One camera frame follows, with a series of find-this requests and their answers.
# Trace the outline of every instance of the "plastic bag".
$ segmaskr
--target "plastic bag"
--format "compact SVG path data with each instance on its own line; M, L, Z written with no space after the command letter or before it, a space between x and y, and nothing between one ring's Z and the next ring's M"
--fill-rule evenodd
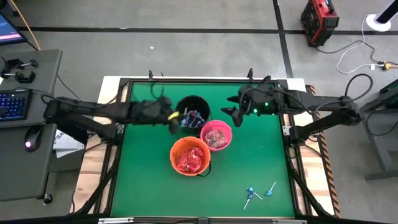
M184 173L194 174L202 169L204 156L199 147L192 147L177 159L177 169Z
M228 143L228 139L222 130L209 129L205 134L206 144L214 149L219 149Z

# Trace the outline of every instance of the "blue backlit keyboard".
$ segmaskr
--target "blue backlit keyboard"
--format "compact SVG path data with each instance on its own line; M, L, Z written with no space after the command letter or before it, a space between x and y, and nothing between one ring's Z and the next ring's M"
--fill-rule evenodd
M0 122L26 119L32 90L0 91Z

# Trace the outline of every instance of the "gray floor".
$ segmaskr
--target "gray floor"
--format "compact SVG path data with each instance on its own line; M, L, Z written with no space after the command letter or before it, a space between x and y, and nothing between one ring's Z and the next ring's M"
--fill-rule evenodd
M377 13L390 0L334 0L340 15L338 30L360 30L363 17ZM285 29L301 29L299 16L306 0L279 0ZM276 29L271 0L30 0L16 1L32 26L228 28ZM18 18L12 18L22 24ZM398 30L395 19L392 30ZM277 34L111 34L36 32L42 49L63 50L60 76L84 100L96 101L105 75L244 77L249 68L255 77L286 77ZM361 36L333 35L323 50L336 50ZM396 36L367 36L376 48L374 57L398 62ZM342 75L335 65L341 53L326 55L307 47L304 36L287 35L287 46L295 78L304 78L319 95L340 96L347 81L357 73L374 79L371 94L398 78L398 70L382 72L362 68ZM0 52L30 50L26 44L0 47ZM371 50L361 47L347 54L342 69L370 63ZM357 80L349 91L360 95L368 81ZM57 84L58 96L72 95ZM348 136L355 133L355 138ZM364 175L379 167L362 125L338 126L325 131L342 216L396 223L398 179L365 182ZM0 203L0 219L63 215L68 212L76 172L53 175L50 189L54 203L43 207L36 200Z

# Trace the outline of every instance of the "wooden platform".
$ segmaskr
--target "wooden platform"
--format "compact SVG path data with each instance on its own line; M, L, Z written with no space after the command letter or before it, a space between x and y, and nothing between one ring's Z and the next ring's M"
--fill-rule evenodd
M118 85L120 78L124 77L104 77L101 91L99 93L99 103L106 103L118 92ZM288 79L288 84L290 89L306 91L304 81L299 78ZM124 95L122 101L125 100L126 88L124 90ZM284 116L285 124L290 125L290 120L287 115ZM96 121L100 123L110 123L111 121L106 118L95 118ZM311 123L313 118L307 114L299 114L294 116L295 125L306 125ZM95 136L92 137L87 145L87 148L98 144L100 140ZM338 200L336 195L335 186L333 183L333 174L330 167L330 161L328 157L328 152L325 144L325 138L323 133L320 133L319 142L312 142L308 140L306 144L318 152L322 152L323 158L319 157L318 154L313 152L311 149L303 146L300 148L302 163L304 167L305 180L308 188L311 190L312 194L321 203L322 207L332 215L337 215L340 217L340 208L338 206ZM88 200L90 195L93 193L95 188L98 186L100 181L101 168L103 165L104 154L106 145L100 145L85 154L83 163L80 170L80 175L75 190L75 206L78 210L81 206ZM116 147L112 149L111 162L114 158L114 152ZM294 155L293 149L290 150L291 155ZM303 214L306 214L304 207L304 199L300 188L296 184L296 191L298 195L299 207ZM102 212L106 206L106 199L108 198L109 183L103 192L103 198L101 203L100 212Z

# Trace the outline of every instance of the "white base stand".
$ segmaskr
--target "white base stand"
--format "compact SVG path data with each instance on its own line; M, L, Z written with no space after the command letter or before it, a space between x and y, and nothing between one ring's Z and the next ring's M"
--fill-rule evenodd
M387 31L387 30L389 30L391 28L391 22L390 21L388 21L385 24L381 24L381 23L378 23L375 20L375 18L376 18L376 14L371 14L371 15L367 16L366 23L367 23L367 25L370 28L372 28L372 29L374 29L376 31L380 31L380 32L385 32L385 31Z

